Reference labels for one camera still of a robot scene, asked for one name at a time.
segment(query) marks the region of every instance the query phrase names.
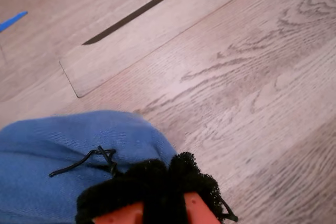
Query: wooden floor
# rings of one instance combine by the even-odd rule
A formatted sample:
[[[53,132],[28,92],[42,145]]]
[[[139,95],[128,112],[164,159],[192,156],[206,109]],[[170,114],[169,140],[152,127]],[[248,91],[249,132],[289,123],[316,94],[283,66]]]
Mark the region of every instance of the wooden floor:
[[[29,11],[0,33],[0,127],[136,112],[239,223],[334,224],[336,0],[164,0],[82,45],[148,1],[0,0],[0,22]]]

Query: blue cloth bag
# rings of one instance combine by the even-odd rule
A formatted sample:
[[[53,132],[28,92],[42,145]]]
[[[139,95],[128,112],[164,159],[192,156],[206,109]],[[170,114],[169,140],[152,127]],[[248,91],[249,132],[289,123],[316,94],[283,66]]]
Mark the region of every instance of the blue cloth bag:
[[[113,160],[125,172],[132,164],[176,154],[167,139],[140,116],[94,111],[19,121],[0,131],[0,223],[74,223],[76,199],[90,186],[111,178],[92,165],[102,155],[49,178],[49,173],[81,160],[101,145],[116,149]]]

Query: black drawstring cord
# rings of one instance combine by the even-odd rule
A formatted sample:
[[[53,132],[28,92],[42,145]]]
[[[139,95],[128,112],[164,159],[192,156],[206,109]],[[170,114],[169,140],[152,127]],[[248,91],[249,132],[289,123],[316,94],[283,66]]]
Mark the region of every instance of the black drawstring cord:
[[[232,212],[231,208],[229,207],[229,205],[225,202],[225,200],[222,199],[222,203],[224,205],[224,207],[226,208],[227,210],[227,214],[223,214],[223,217],[225,219],[228,219],[228,220],[232,220],[234,222],[238,222],[238,217],[235,216],[235,214]]]
[[[112,161],[112,156],[116,152],[115,149],[110,149],[110,150],[104,150],[100,145],[98,146],[98,150],[90,150],[86,156],[81,159],[80,161],[74,163],[73,165],[70,165],[66,168],[56,170],[52,173],[49,174],[49,177],[54,177],[55,175],[65,173],[81,164],[83,164],[92,154],[98,154],[98,155],[103,155],[105,160],[108,162],[109,168],[110,168],[110,173],[114,176],[116,174],[117,170],[117,163]]]
[[[110,168],[110,173],[112,174],[112,176],[115,175],[116,173],[116,167],[117,167],[117,164],[116,162],[113,162],[112,161],[112,156],[113,154],[116,152],[116,150],[112,150],[109,154],[109,156],[107,156],[106,152],[103,150],[103,148],[99,145],[98,146],[98,150],[100,151],[100,153],[104,156],[106,162],[108,163],[109,165],[109,168]]]

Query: black fuzzy fabric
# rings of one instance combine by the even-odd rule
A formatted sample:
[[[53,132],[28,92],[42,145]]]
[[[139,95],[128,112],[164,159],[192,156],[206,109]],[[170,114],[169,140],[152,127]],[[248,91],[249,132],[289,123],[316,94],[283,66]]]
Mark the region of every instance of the black fuzzy fabric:
[[[77,224],[93,224],[97,216],[142,201],[143,224],[188,224],[184,193],[197,192],[223,223],[218,184],[201,174],[193,154],[173,157],[169,168],[157,159],[134,165],[126,173],[85,190],[77,199]]]

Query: wood grain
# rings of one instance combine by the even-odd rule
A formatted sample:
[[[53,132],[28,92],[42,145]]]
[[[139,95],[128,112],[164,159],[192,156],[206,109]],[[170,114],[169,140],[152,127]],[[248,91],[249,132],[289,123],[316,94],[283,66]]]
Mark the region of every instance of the wood grain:
[[[19,36],[30,45],[22,47],[0,34],[12,54],[0,68],[0,126],[134,111],[195,154],[239,223],[334,223],[336,0],[233,0],[81,99],[55,60],[76,39],[55,43],[63,33],[55,31]]]
[[[231,188],[241,223],[325,223],[335,220],[336,118],[276,161]]]
[[[229,1],[165,0],[102,41],[74,48],[60,63],[82,97]]]
[[[3,36],[8,60],[17,58],[20,47],[27,59],[34,57],[36,48],[50,51],[58,59],[73,46],[102,32],[127,14],[150,0],[48,0],[27,9],[29,15],[20,26],[13,26]],[[17,0],[25,8],[26,0]]]
[[[20,22],[0,34],[7,59],[6,68],[0,69],[1,106],[10,108],[17,99],[27,99],[23,95],[31,94],[31,90],[38,92],[27,102],[35,105],[32,101],[38,97],[46,98],[45,91],[36,87],[47,86],[48,95],[57,97],[61,86],[54,85],[54,74],[60,78],[59,83],[71,87],[66,76],[59,74],[62,68],[58,55],[95,36],[107,24],[113,24],[147,1],[150,0],[0,0],[1,6],[7,7],[2,16],[4,19],[21,8],[29,11]],[[21,107],[16,106],[4,122],[25,114],[18,114],[18,108]]]
[[[334,1],[234,0],[65,110],[136,111],[178,146],[336,37]]]

